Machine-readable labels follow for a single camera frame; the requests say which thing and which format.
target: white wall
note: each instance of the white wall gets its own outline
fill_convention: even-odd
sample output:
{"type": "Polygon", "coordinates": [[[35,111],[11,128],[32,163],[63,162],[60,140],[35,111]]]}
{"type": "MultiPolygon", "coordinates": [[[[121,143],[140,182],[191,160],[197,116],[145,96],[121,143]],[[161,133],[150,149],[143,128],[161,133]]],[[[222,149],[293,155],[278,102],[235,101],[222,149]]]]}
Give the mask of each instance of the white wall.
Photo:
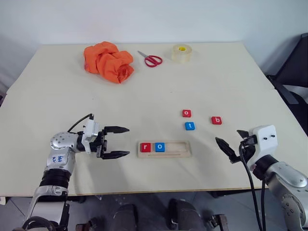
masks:
{"type": "Polygon", "coordinates": [[[307,31],[307,0],[1,0],[0,90],[39,44],[241,40],[275,74],[307,31]]]}

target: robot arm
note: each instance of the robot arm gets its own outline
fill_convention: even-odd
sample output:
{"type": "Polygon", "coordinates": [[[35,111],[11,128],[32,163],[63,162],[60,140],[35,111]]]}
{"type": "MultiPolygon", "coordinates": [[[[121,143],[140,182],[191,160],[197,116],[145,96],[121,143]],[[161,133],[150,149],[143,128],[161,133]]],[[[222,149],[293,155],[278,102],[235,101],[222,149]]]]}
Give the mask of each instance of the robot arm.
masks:
{"type": "Polygon", "coordinates": [[[23,229],[34,230],[48,226],[48,230],[65,231],[68,224],[69,204],[68,182],[75,166],[75,154],[96,152],[98,158],[116,159],[129,154],[128,151],[105,153],[108,132],[122,133],[129,131],[122,127],[104,127],[94,122],[94,115],[89,114],[84,131],[72,133],[60,132],[51,139],[51,152],[47,159],[42,181],[34,192],[23,229]]]}
{"type": "MultiPolygon", "coordinates": [[[[238,133],[244,139],[241,147],[247,166],[281,202],[288,230],[308,229],[307,176],[273,157],[278,145],[275,127],[260,126],[249,132],[238,130],[238,133]]],[[[216,138],[216,141],[232,163],[240,161],[224,140],[216,138]]]]}

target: floor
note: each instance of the floor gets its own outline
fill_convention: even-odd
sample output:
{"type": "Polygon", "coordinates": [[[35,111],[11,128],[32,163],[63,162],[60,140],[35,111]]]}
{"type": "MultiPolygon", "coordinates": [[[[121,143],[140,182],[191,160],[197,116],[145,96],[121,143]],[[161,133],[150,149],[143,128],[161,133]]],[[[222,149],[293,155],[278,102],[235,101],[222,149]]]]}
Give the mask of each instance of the floor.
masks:
{"type": "MultiPolygon", "coordinates": [[[[266,190],[266,221],[269,231],[286,231],[283,214],[279,202],[266,190]]],[[[205,219],[210,214],[225,214],[230,231],[257,231],[256,216],[250,192],[243,192],[213,198],[207,192],[161,192],[141,194],[104,195],[99,200],[96,196],[88,196],[82,204],[70,203],[69,231],[74,231],[76,224],[86,223],[96,217],[95,223],[108,230],[113,214],[123,204],[133,203],[139,214],[139,231],[168,230],[165,214],[171,198],[184,199],[192,203],[205,219]]],[[[12,197],[6,205],[0,205],[0,231],[11,231],[22,225],[31,198],[12,197]]]]}

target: black cable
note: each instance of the black cable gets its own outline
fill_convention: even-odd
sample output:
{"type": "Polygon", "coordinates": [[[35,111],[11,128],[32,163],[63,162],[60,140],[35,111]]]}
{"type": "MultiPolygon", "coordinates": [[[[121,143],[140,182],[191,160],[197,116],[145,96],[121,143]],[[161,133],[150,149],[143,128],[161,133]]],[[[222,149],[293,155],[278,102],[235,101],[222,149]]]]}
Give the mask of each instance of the black cable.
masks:
{"type": "Polygon", "coordinates": [[[260,216],[259,216],[259,209],[258,209],[258,204],[257,204],[257,197],[256,197],[256,191],[255,191],[255,187],[254,187],[254,182],[252,181],[252,177],[251,177],[249,168],[248,168],[247,163],[246,163],[246,161],[244,159],[242,148],[243,148],[243,145],[240,144],[240,147],[239,147],[240,158],[241,158],[241,161],[242,161],[242,163],[243,163],[243,165],[245,167],[245,170],[246,170],[248,178],[249,178],[251,193],[252,193],[252,197],[254,199],[255,213],[256,213],[256,217],[257,217],[258,226],[259,226],[260,231],[263,231],[262,225],[261,225],[261,221],[260,221],[260,216]]]}
{"type": "Polygon", "coordinates": [[[24,222],[23,229],[28,230],[28,226],[32,222],[36,222],[42,225],[44,228],[47,228],[48,231],[56,231],[55,226],[49,220],[41,217],[30,217],[28,220],[24,222]]]}
{"type": "Polygon", "coordinates": [[[262,180],[262,190],[261,190],[262,226],[263,226],[263,231],[266,231],[264,197],[265,197],[265,180],[262,180]]]}
{"type": "Polygon", "coordinates": [[[77,124],[79,124],[82,120],[84,120],[84,119],[86,119],[86,118],[88,118],[88,117],[90,117],[90,116],[92,116],[92,114],[88,114],[88,115],[82,117],[79,121],[77,121],[76,123],[74,123],[74,125],[71,126],[71,128],[70,128],[67,132],[70,132],[77,124]]]}

